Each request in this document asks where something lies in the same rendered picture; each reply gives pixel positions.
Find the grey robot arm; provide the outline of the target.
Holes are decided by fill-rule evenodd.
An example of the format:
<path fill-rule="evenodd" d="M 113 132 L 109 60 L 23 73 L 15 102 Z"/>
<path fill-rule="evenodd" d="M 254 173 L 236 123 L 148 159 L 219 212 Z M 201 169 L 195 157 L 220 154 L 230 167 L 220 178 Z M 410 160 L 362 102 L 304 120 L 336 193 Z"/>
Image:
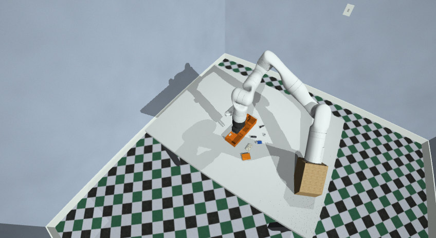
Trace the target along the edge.
<path fill-rule="evenodd" d="M 271 51 L 265 51 L 258 59 L 255 69 L 243 83 L 242 88 L 235 88 L 231 94 L 234 114 L 244 117 L 262 77 L 274 67 L 281 77 L 284 88 L 307 110 L 312 118 L 304 160 L 321 164 L 324 152 L 326 132 L 330 125 L 331 108 L 327 104 L 318 104 L 308 93 L 305 85 L 282 63 Z M 248 92 L 250 91 L 250 92 Z"/>

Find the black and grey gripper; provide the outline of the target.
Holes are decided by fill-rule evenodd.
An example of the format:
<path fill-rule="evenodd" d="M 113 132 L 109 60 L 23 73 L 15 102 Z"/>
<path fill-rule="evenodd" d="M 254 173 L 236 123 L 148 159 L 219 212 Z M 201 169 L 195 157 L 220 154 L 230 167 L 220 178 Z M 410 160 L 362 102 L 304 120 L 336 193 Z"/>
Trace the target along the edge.
<path fill-rule="evenodd" d="M 234 107 L 232 106 L 230 109 L 228 109 L 225 112 L 225 116 L 226 117 L 232 116 L 232 124 L 233 124 L 232 132 L 238 134 L 245 125 L 247 114 L 244 117 L 237 117 L 233 111 L 234 111 Z"/>

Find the orange square pad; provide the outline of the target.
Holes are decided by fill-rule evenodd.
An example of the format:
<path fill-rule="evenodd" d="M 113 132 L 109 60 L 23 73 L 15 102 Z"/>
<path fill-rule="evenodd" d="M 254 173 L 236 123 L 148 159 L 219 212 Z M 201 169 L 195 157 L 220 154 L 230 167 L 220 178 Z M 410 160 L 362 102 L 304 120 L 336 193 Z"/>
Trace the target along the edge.
<path fill-rule="evenodd" d="M 247 153 L 247 154 L 242 154 L 242 159 L 243 159 L 243 160 L 251 159 L 251 158 L 250 158 L 250 154 L 249 154 L 249 153 Z"/>

